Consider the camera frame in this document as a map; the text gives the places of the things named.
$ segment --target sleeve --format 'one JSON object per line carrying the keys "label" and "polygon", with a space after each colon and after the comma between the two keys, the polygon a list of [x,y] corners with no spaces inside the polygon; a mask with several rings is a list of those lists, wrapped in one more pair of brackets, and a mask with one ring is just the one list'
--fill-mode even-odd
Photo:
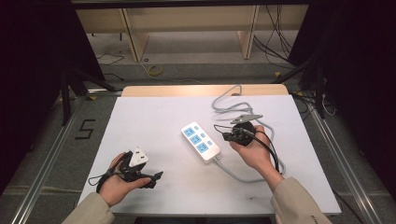
{"label": "sleeve", "polygon": [[111,223],[114,219],[105,200],[98,193],[89,194],[64,220],[68,223]]}
{"label": "sleeve", "polygon": [[271,205],[278,224],[331,223],[308,191],[294,178],[284,179],[276,186]]}

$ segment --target white tabletop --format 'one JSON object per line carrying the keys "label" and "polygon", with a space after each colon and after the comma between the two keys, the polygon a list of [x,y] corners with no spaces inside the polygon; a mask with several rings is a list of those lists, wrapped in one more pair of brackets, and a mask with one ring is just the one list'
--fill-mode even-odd
{"label": "white tabletop", "polygon": [[[224,173],[214,162],[204,164],[180,131],[197,121],[221,148],[221,162],[245,179],[259,178],[222,140],[213,125],[230,124],[241,113],[219,115],[211,108],[216,97],[125,97],[114,106],[101,146],[88,177],[103,174],[112,159],[139,146],[149,157],[142,173],[163,171],[154,189],[136,189],[114,213],[136,216],[266,216],[274,213],[266,183],[244,184]],[[286,163],[285,177],[293,176],[308,190],[326,215],[341,213],[299,112],[289,95],[226,97],[219,105],[249,102],[255,114],[275,129],[274,145]],[[82,201],[96,187],[88,184]]]}

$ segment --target desk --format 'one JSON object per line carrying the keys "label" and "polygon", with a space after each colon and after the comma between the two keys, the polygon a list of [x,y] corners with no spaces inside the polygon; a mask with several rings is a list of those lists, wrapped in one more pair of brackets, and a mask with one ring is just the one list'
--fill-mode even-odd
{"label": "desk", "polygon": [[[257,172],[246,166],[221,139],[221,134],[213,129],[213,123],[226,122],[217,121],[222,116],[215,115],[210,104],[230,87],[125,89],[123,97],[114,106],[89,176],[102,174],[112,158],[135,146],[143,149],[149,157],[142,171],[144,174],[164,173],[155,189],[134,190],[122,203],[111,208],[113,212],[142,217],[243,217],[274,213],[270,204],[272,192],[265,183],[240,183],[226,175],[214,162],[204,164],[181,135],[180,129],[184,125],[197,121],[221,148],[221,161],[225,166],[246,179],[259,178]],[[227,97],[222,104],[239,101],[249,101],[256,113],[263,114],[275,128],[274,144],[278,156],[288,166],[286,177],[298,179],[325,214],[339,214],[338,203],[286,88],[282,85],[243,85],[242,96]],[[80,200],[94,189],[86,183]]]}

